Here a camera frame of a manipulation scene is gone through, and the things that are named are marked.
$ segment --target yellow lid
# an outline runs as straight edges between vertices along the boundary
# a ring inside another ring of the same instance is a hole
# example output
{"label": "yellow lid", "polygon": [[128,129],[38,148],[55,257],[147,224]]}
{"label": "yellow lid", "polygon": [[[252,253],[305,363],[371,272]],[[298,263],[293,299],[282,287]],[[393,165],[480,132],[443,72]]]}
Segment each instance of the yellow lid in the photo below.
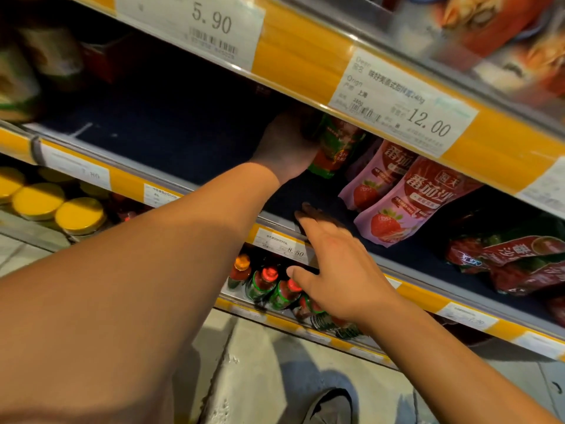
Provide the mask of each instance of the yellow lid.
{"label": "yellow lid", "polygon": [[75,198],[60,206],[55,221],[71,235],[87,235],[106,221],[102,204],[94,198]]}
{"label": "yellow lid", "polygon": [[24,186],[12,197],[14,210],[30,220],[49,220],[65,202],[65,193],[53,183],[37,183]]}
{"label": "yellow lid", "polygon": [[24,184],[25,176],[16,168],[0,167],[0,204],[10,203]]}
{"label": "yellow lid", "polygon": [[93,184],[87,183],[86,181],[80,182],[80,190],[86,193],[91,198],[96,199],[109,199],[109,191],[106,189],[100,188]]}
{"label": "yellow lid", "polygon": [[57,170],[52,170],[51,168],[47,167],[39,167],[37,169],[37,173],[43,178],[45,181],[50,183],[70,183],[75,180],[74,177],[71,177],[63,172],[59,172]]}
{"label": "yellow lid", "polygon": [[249,256],[247,254],[240,254],[237,256],[234,266],[238,271],[244,271],[249,268],[250,264],[251,260],[249,260]]}

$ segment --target shoe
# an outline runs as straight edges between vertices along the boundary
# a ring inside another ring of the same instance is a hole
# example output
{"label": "shoe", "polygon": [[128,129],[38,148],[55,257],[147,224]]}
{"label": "shoe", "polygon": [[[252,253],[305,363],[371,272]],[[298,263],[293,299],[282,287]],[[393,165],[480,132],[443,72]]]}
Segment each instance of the shoe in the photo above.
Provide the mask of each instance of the shoe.
{"label": "shoe", "polygon": [[330,388],[310,406],[302,424],[351,424],[353,404],[344,388]]}

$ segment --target person's right arm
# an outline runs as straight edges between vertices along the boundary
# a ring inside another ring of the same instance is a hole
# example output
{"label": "person's right arm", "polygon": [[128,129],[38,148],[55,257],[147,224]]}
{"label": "person's right arm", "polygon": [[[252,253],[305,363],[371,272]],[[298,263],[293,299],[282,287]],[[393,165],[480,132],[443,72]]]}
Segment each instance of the person's right arm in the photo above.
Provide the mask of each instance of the person's right arm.
{"label": "person's right arm", "polygon": [[443,424],[560,421],[465,347],[386,280],[361,242],[309,205],[296,217],[320,275],[288,275],[331,315],[357,323],[383,348]]}

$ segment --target floor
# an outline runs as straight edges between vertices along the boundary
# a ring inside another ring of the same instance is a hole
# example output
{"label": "floor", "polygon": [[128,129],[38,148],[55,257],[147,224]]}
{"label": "floor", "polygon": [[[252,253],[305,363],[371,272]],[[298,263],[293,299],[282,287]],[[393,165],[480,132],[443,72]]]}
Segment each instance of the floor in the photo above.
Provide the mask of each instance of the floor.
{"label": "floor", "polygon": [[[0,276],[50,254],[0,236]],[[565,419],[565,363],[494,340],[476,353]],[[433,424],[395,370],[212,310],[176,373],[175,424],[301,424],[327,387],[346,388],[358,424]]]}

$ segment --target strawberry image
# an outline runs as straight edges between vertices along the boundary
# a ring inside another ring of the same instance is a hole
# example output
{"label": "strawberry image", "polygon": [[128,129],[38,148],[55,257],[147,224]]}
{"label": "strawberry image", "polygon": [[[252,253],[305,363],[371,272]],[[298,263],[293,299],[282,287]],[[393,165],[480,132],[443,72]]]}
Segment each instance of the strawberry image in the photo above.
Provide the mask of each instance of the strawberry image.
{"label": "strawberry image", "polygon": [[404,230],[398,222],[400,219],[402,214],[396,215],[385,208],[371,219],[371,234],[383,241],[398,236]]}
{"label": "strawberry image", "polygon": [[377,184],[365,180],[353,190],[353,204],[359,211],[366,210],[378,200]]}

